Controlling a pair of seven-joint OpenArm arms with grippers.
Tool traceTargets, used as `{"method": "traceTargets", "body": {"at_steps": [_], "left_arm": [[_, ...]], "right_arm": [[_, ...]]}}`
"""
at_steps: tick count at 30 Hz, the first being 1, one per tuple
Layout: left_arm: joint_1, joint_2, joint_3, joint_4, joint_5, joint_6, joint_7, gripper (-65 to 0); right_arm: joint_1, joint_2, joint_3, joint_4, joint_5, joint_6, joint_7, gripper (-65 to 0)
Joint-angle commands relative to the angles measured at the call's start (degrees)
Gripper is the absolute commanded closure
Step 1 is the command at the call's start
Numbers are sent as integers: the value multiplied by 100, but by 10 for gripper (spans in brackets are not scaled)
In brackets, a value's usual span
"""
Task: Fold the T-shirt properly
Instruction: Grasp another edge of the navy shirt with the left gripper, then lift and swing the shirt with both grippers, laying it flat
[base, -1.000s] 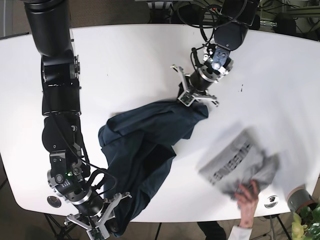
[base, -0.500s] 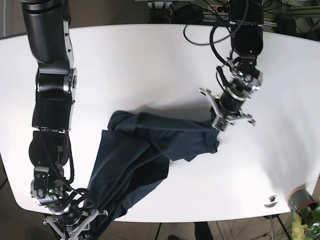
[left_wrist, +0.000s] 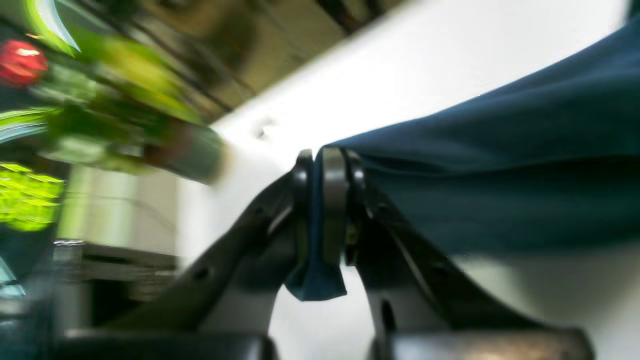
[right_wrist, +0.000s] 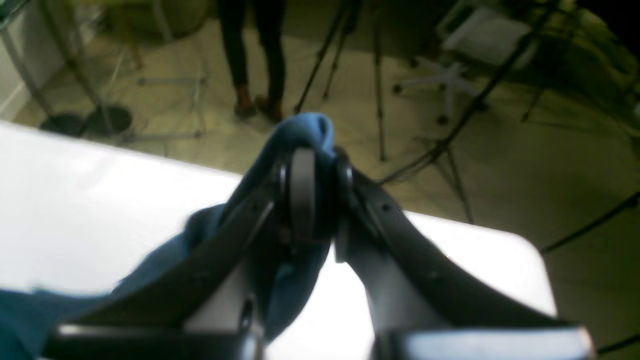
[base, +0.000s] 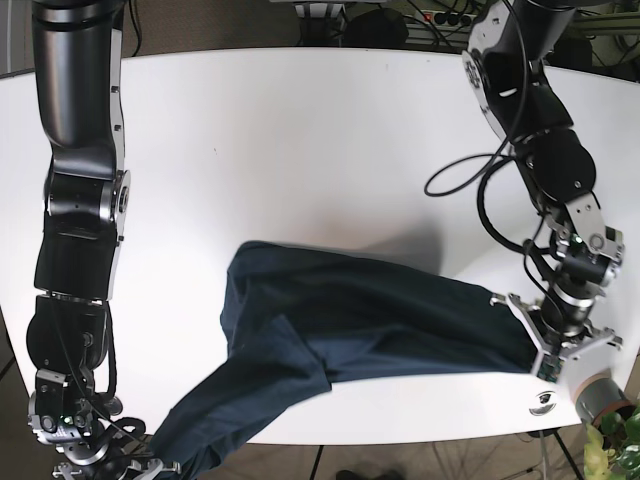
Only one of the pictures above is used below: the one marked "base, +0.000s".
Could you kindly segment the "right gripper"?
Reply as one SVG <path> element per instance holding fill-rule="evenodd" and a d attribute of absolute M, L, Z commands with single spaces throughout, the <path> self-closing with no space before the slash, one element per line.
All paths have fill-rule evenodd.
<path fill-rule="evenodd" d="M 152 454 L 126 453 L 104 445 L 98 450 L 88 444 L 57 447 L 65 460 L 53 468 L 54 479 L 159 479 L 164 474 L 181 474 L 178 462 L 165 463 Z"/>

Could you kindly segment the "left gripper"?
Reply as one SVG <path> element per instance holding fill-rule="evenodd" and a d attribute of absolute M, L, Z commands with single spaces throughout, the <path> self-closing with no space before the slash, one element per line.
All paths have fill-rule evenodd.
<path fill-rule="evenodd" d="M 556 282 L 544 298 L 527 304 L 520 296 L 493 294 L 492 306 L 504 305 L 519 319 L 536 348 L 536 365 L 562 365 L 599 347 L 620 349 L 623 340 L 611 328 L 595 327 L 590 314 L 602 290 L 590 283 Z"/>

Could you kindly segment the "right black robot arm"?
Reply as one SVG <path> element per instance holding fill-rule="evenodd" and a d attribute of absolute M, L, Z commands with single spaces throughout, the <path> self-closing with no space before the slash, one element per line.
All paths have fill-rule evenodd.
<path fill-rule="evenodd" d="M 35 366 L 28 423 L 61 455 L 56 479 L 158 479 L 179 473 L 122 413 L 110 301 L 131 176 L 121 106 L 121 1 L 31 7 L 40 119 L 51 146 L 43 239 L 26 334 Z"/>

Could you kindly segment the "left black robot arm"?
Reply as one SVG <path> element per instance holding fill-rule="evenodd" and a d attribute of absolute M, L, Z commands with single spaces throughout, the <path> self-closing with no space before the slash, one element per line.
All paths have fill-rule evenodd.
<path fill-rule="evenodd" d="M 476 206 L 485 231 L 532 262 L 539 307 L 525 306 L 525 324 L 542 362 L 559 363 L 580 347 L 618 345 L 609 329 L 589 320 L 598 296 L 623 263 L 620 231 L 606 226 L 594 194 L 596 166 L 573 129 L 573 120 L 551 88 L 544 58 L 571 23 L 579 1 L 490 1 L 473 21 L 462 53 L 469 83 L 501 144 L 474 174 Z M 516 244 L 491 224 L 485 191 L 491 177 L 514 163 L 529 198 L 550 229 L 549 245 Z"/>

